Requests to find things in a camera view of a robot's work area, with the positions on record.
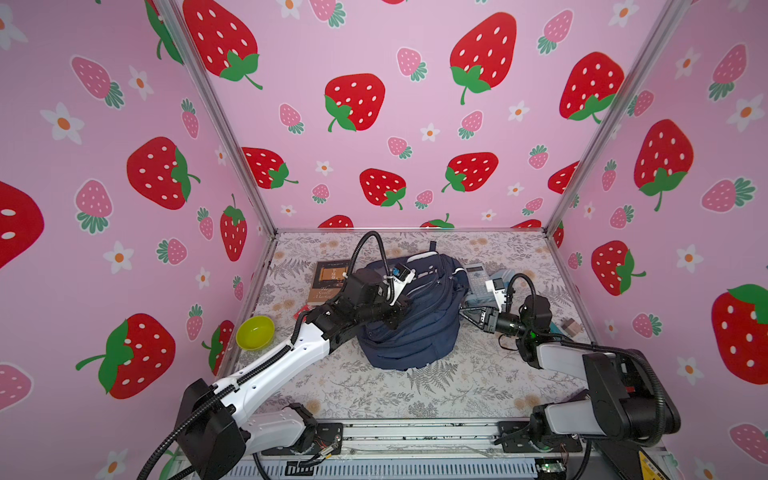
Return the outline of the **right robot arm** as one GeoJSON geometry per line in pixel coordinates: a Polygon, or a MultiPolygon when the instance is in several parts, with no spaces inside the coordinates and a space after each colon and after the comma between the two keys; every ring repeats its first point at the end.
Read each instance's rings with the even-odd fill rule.
{"type": "Polygon", "coordinates": [[[530,367],[587,384],[585,398],[534,408],[527,426],[502,434],[498,443],[524,439],[545,445],[577,436],[654,446],[680,430],[677,407],[640,351],[575,342],[552,332],[550,303],[536,291],[514,310],[513,283],[492,279],[486,287],[495,303],[462,307],[463,319],[486,333],[514,339],[517,353],[530,367]]]}

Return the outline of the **navy blue student backpack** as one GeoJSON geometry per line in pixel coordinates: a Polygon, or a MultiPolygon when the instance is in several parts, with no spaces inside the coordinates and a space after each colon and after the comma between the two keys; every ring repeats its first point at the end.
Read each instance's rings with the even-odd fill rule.
{"type": "Polygon", "coordinates": [[[461,263],[437,251],[431,241],[425,252],[399,257],[415,271],[415,279],[399,296],[409,307],[396,329],[372,322],[357,334],[370,364],[382,370],[420,369],[453,350],[460,327],[459,309],[469,291],[467,272],[461,263]]]}

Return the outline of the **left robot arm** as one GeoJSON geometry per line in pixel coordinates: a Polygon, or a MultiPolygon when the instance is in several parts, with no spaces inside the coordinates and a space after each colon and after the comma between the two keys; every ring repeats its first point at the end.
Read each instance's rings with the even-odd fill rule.
{"type": "Polygon", "coordinates": [[[351,267],[341,290],[330,300],[305,311],[296,320],[290,338],[268,353],[212,385],[198,380],[184,393],[180,418],[141,468],[150,476],[164,452],[177,445],[189,465],[178,473],[183,479],[220,479],[250,450],[278,445],[266,433],[251,433],[247,423],[266,399],[298,373],[329,356],[355,337],[361,328],[382,322],[397,328],[410,305],[406,287],[415,280],[414,269],[399,262],[381,261],[381,270],[351,267]]]}

